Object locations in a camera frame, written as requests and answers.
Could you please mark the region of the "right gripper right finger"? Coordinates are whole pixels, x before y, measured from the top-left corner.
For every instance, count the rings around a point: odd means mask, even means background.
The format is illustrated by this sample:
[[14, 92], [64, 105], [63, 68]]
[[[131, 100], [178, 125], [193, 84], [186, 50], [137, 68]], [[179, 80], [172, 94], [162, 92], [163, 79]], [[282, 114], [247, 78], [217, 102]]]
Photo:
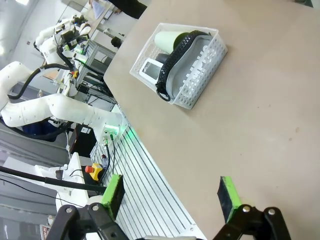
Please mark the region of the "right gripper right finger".
[[279, 208], [263, 211], [240, 200], [230, 176], [221, 176], [217, 196], [225, 224], [215, 240], [239, 240], [243, 235], [255, 240], [290, 240], [291, 236]]

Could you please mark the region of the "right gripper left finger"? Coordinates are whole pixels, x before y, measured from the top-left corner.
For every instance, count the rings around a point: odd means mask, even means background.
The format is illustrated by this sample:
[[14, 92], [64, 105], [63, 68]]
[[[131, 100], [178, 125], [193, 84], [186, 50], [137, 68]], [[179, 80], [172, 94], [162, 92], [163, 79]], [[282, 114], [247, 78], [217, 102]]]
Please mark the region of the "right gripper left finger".
[[127, 240], [128, 236], [116, 223], [124, 194], [123, 176], [114, 174], [100, 202], [82, 208], [70, 204], [61, 206], [46, 238], [83, 240], [87, 234], [96, 233], [101, 240]]

